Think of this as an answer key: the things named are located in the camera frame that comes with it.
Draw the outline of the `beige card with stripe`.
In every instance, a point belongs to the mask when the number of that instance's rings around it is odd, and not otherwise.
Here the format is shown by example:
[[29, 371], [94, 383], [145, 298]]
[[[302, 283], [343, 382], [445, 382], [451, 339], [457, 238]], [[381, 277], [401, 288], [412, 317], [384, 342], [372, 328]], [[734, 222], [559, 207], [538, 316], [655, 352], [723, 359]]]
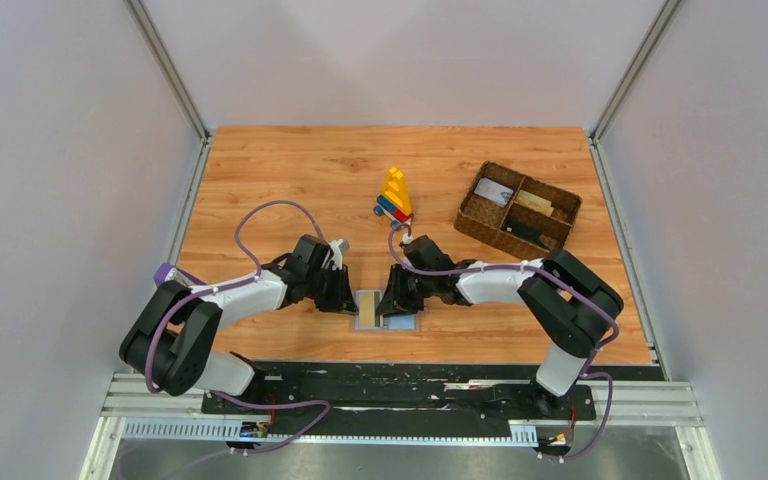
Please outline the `beige card with stripe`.
[[359, 290], [356, 294], [358, 312], [355, 321], [357, 330], [380, 330], [382, 316], [377, 313], [382, 292], [380, 290]]

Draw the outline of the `pink card holder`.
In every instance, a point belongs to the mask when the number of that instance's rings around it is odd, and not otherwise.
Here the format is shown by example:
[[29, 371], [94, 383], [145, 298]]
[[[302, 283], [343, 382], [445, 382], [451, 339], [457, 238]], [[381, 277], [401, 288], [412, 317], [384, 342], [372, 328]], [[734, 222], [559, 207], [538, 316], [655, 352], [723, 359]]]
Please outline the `pink card holder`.
[[356, 316], [357, 314], [351, 323], [352, 329], [356, 332], [418, 332], [420, 330], [419, 318], [416, 314], [382, 317], [383, 327], [380, 330], [357, 330]]

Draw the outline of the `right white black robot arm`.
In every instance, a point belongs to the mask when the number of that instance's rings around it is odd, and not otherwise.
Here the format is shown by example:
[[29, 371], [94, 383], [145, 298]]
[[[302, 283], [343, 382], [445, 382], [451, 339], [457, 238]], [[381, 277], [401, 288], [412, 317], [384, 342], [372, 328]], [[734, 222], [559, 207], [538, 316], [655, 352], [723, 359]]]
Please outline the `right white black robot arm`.
[[407, 239], [401, 248], [377, 315], [417, 314], [431, 297], [447, 305], [525, 306], [551, 341], [536, 383], [555, 397], [566, 395], [597, 351], [618, 337], [622, 298], [564, 249], [539, 259], [492, 264], [454, 262], [426, 235]]

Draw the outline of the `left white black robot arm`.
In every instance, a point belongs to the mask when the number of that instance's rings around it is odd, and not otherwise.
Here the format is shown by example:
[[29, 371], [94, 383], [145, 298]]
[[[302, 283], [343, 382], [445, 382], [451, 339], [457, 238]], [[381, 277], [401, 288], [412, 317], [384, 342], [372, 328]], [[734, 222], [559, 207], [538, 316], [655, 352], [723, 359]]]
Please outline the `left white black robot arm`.
[[171, 396], [198, 388], [253, 402], [264, 372], [240, 354], [214, 350], [217, 332], [305, 299], [321, 312], [356, 314], [343, 263], [348, 249], [345, 239], [325, 242], [304, 235], [292, 252], [263, 265], [259, 273], [212, 285], [164, 263], [154, 275], [156, 290], [122, 341], [119, 357]]

